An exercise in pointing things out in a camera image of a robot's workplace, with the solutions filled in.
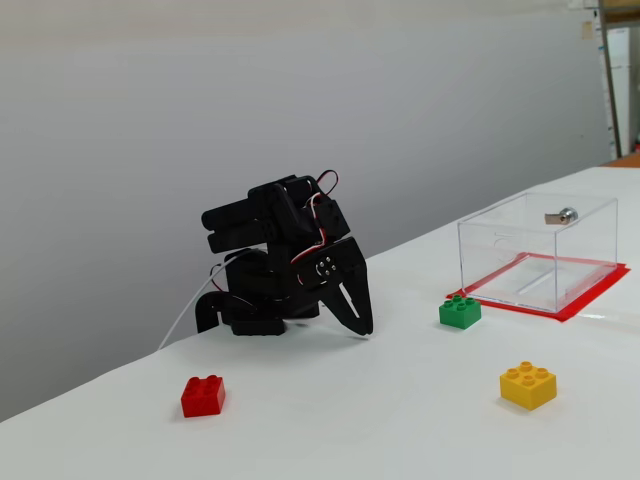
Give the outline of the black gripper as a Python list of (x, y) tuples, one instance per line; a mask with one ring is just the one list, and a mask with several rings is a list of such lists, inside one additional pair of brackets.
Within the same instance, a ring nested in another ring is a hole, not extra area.
[(320, 301), (344, 327), (362, 336), (373, 333), (366, 261), (353, 237), (293, 261), (292, 290), (320, 291)]

